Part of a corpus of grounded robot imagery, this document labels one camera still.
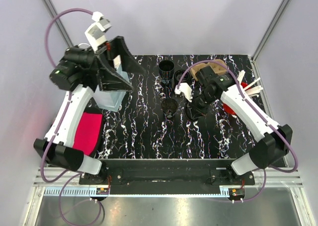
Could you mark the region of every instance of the red cloth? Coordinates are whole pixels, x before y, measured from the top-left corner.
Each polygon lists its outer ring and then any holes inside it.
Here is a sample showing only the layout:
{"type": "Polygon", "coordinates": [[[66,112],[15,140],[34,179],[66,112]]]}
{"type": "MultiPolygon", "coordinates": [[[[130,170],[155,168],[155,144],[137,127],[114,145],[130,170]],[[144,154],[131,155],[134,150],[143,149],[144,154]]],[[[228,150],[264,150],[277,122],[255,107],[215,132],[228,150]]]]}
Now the red cloth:
{"type": "Polygon", "coordinates": [[[83,113],[76,130],[73,148],[90,155],[97,144],[102,114],[83,113]]]}

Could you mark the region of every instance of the black marble tabletop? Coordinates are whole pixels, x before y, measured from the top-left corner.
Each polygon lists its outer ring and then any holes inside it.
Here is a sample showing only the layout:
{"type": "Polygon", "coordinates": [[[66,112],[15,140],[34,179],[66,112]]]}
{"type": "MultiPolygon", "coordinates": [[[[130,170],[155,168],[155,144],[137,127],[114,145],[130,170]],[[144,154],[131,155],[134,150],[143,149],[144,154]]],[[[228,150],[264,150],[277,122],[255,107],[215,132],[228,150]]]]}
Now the black marble tabletop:
{"type": "MultiPolygon", "coordinates": [[[[216,100],[210,112],[197,122],[184,115],[185,98],[176,97],[171,88],[161,85],[158,64],[174,62],[174,71],[186,69],[201,60],[221,59],[236,75],[245,70],[243,82],[255,80],[246,55],[172,55],[136,56],[147,75],[132,75],[135,90],[127,92],[118,112],[103,110],[106,123],[103,148],[98,158],[238,158],[254,145],[244,123],[223,110],[216,100]],[[161,102],[171,97],[178,102],[172,119],[164,117],[161,102]]],[[[260,97],[253,97],[263,109],[260,97]]],[[[284,166],[283,160],[275,165],[284,166]]]]}

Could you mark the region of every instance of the robotic arm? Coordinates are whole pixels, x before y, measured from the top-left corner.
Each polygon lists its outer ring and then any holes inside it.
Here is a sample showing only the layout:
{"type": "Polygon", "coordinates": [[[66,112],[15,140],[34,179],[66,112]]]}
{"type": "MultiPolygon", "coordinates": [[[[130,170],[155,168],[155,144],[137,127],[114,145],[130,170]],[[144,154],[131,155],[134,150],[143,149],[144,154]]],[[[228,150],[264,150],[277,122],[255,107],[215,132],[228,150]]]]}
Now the robotic arm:
{"type": "Polygon", "coordinates": [[[186,86],[186,83],[182,83],[183,86],[175,90],[176,93],[183,92],[188,99],[185,107],[186,116],[192,121],[197,121],[199,117],[207,113],[209,105],[213,101],[220,99],[235,111],[237,116],[250,129],[257,142],[254,148],[233,161],[227,168],[226,175],[230,180],[234,180],[240,175],[257,168],[265,169],[289,152],[287,146],[273,132],[269,125],[278,130],[288,143],[291,142],[292,129],[288,125],[280,126],[276,121],[267,116],[241,87],[244,93],[244,97],[242,97],[229,73],[217,75],[210,66],[206,66],[196,73],[196,77],[201,85],[201,91],[195,89],[193,93],[189,92],[190,90],[186,86]],[[267,124],[244,101],[245,98],[249,98],[253,107],[267,119],[267,124]]]}
{"type": "Polygon", "coordinates": [[[79,46],[66,49],[50,74],[50,80],[67,93],[51,129],[43,140],[35,140],[34,148],[43,156],[49,141],[52,141],[46,156],[48,163],[98,175],[104,173],[101,171],[102,162],[72,148],[84,109],[97,86],[101,91],[133,90],[131,84],[117,73],[117,65],[121,64],[123,71],[128,73],[143,74],[145,70],[131,55],[123,37],[117,36],[110,41],[106,39],[105,32],[111,24],[100,12],[94,12],[92,19],[95,23],[85,32],[91,46],[87,49],[79,46]]]}

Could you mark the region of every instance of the floor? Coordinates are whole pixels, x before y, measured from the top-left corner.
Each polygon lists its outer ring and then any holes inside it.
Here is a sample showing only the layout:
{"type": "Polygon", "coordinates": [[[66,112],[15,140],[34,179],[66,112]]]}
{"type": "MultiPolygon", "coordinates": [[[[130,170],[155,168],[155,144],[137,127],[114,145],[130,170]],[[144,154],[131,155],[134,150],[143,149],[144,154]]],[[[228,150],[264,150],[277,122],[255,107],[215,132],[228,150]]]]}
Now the floor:
{"type": "MultiPolygon", "coordinates": [[[[246,191],[247,198],[256,189],[246,191]]],[[[84,197],[62,198],[63,212],[84,197]]],[[[288,188],[266,188],[255,200],[244,204],[215,203],[195,198],[106,198],[100,226],[300,226],[288,188]]],[[[58,197],[45,196],[36,226],[67,225],[59,217],[58,197]]],[[[98,206],[85,202],[66,214],[76,225],[94,220],[98,206]]]]}
{"type": "MultiPolygon", "coordinates": [[[[183,112],[185,100],[161,85],[158,72],[159,62],[166,59],[174,62],[174,71],[197,61],[221,59],[236,75],[245,70],[243,81],[250,83],[255,77],[247,55],[158,55],[136,59],[148,73],[130,75],[135,91],[125,95],[119,112],[103,110],[106,124],[98,158],[238,158],[254,147],[254,138],[245,124],[225,112],[219,100],[206,117],[188,121],[183,112]],[[178,102],[172,120],[161,110],[161,102],[167,97],[178,102]]],[[[263,109],[260,97],[253,100],[263,109]]],[[[283,160],[275,164],[285,166],[283,160]]]]}

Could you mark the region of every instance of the gray wall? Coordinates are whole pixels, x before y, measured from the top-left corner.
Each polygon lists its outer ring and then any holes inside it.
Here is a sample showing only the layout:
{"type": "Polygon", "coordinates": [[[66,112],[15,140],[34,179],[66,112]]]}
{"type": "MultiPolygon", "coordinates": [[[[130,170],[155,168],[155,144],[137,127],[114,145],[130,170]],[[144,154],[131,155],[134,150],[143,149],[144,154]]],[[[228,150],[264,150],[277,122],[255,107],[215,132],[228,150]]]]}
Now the gray wall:
{"type": "Polygon", "coordinates": [[[318,222],[317,10],[317,0],[292,0],[256,63],[275,119],[293,128],[292,147],[318,222]]]}
{"type": "MultiPolygon", "coordinates": [[[[64,93],[49,81],[43,47],[50,17],[41,0],[0,0],[0,225],[19,225],[40,157],[33,149],[54,119],[64,93]]],[[[55,60],[65,44],[51,33],[55,60]]]]}
{"type": "MultiPolygon", "coordinates": [[[[102,12],[134,55],[253,54],[281,0],[52,0],[57,11],[102,12]]],[[[62,18],[74,43],[86,42],[86,14],[62,18]]]]}

